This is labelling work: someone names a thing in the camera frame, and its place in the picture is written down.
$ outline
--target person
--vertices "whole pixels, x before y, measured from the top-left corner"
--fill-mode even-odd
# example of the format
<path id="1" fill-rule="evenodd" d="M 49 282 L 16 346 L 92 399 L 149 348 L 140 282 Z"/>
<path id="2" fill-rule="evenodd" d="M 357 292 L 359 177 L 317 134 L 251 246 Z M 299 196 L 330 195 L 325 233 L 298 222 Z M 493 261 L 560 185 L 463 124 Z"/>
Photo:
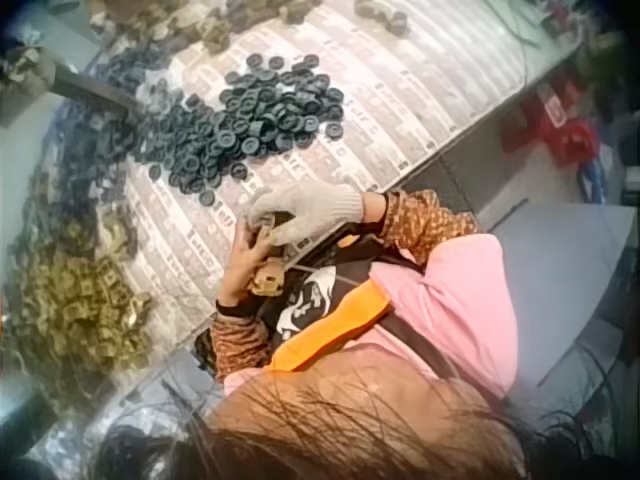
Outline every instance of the person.
<path id="1" fill-rule="evenodd" d="M 294 218 L 256 243 L 260 220 L 281 211 Z M 274 245 L 342 223 L 358 224 L 361 239 L 288 288 L 270 328 L 249 293 L 256 270 Z M 147 478 L 141 471 L 162 455 L 170 457 L 163 478 L 614 471 L 579 427 L 543 435 L 504 415 L 518 352 L 500 242 L 471 214 L 441 207 L 433 191 L 361 194 L 303 182 L 260 196 L 237 223 L 217 310 L 210 331 L 225 398 L 187 422 L 186 439 L 145 444 L 114 431 L 96 478 Z M 138 459 L 118 470 L 128 476 L 108 460 L 122 457 L 114 445 Z"/>

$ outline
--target pink shirt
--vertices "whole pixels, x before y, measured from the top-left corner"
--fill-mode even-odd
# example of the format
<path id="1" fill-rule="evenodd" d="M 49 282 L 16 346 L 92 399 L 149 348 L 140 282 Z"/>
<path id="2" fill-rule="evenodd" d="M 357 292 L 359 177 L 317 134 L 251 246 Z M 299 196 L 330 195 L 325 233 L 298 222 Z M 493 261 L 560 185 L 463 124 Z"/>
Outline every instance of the pink shirt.
<path id="1" fill-rule="evenodd" d="M 516 317 L 502 256 L 493 235 L 469 235 L 438 245 L 424 275 L 385 263 L 374 263 L 370 273 L 401 318 L 499 398 L 513 385 L 518 366 Z M 382 346 L 425 377 L 435 377 L 409 347 L 378 326 L 345 348 L 367 344 Z M 225 394 L 260 372 L 248 368 L 229 375 Z"/>

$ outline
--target orange strap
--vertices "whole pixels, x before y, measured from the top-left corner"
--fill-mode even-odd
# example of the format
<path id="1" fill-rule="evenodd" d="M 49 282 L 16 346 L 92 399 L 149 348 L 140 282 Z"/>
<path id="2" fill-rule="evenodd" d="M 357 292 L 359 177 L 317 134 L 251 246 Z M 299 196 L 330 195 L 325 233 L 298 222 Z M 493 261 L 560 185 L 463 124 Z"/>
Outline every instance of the orange strap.
<path id="1" fill-rule="evenodd" d="M 373 280 L 347 293 L 338 308 L 284 342 L 264 367 L 293 372 L 322 355 L 339 350 L 352 338 L 376 323 L 390 307 L 389 297 Z"/>

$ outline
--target orange patterned sleeve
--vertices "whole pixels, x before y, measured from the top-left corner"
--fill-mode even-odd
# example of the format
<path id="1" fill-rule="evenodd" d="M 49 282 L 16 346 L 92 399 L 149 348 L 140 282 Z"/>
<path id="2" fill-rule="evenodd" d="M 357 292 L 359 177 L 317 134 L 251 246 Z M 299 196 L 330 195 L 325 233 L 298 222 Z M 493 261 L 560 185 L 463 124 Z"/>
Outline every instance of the orange patterned sleeve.
<path id="1" fill-rule="evenodd" d="M 261 320 L 218 315 L 210 332 L 219 382 L 244 368 L 263 367 L 269 363 L 271 349 L 267 328 Z"/>
<path id="2" fill-rule="evenodd" d="M 441 207 L 433 190 L 392 192 L 387 199 L 381 234 L 384 245 L 406 248 L 423 267 L 431 251 L 442 242 L 480 232 L 471 213 L 454 214 Z"/>

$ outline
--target white work glove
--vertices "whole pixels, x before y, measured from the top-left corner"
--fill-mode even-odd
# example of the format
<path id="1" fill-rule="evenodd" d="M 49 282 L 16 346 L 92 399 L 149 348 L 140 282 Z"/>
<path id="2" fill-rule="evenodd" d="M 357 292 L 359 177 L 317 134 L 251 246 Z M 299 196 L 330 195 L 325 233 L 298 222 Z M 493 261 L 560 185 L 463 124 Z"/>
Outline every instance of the white work glove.
<path id="1" fill-rule="evenodd" d="M 362 195 L 350 185 L 321 180 L 284 185 L 258 197 L 249 209 L 249 225 L 257 227 L 262 217 L 273 212 L 289 212 L 295 218 L 272 232 L 272 243 L 297 243 L 344 222 L 362 222 Z"/>

